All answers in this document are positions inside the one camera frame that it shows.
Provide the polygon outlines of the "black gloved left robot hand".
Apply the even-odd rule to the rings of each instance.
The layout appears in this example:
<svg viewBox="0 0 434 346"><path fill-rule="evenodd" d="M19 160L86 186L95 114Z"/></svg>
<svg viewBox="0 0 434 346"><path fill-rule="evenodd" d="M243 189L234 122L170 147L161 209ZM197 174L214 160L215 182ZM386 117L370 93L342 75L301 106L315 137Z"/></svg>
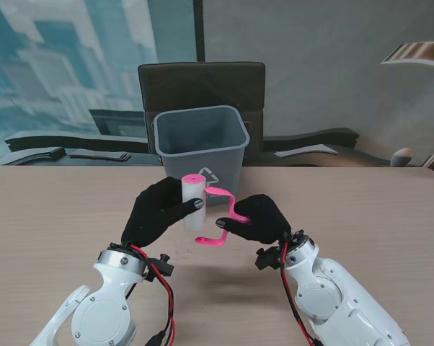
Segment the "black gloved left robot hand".
<svg viewBox="0 0 434 346"><path fill-rule="evenodd" d="M150 185L136 198L121 242L129 242L140 248L147 247L170 226L203 206L204 201L201 198L184 202L181 181L166 177Z"/></svg>

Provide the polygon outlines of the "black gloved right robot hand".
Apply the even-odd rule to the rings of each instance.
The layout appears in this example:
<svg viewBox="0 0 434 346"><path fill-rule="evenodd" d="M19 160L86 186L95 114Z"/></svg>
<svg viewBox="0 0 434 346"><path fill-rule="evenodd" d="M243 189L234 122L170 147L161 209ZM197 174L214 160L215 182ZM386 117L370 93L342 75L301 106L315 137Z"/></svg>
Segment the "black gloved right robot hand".
<svg viewBox="0 0 434 346"><path fill-rule="evenodd" d="M248 241L272 244L291 231L291 226L274 200L265 194L252 195L236 202L234 211L246 216L250 223L242 223L228 217L219 218L217 227Z"/></svg>

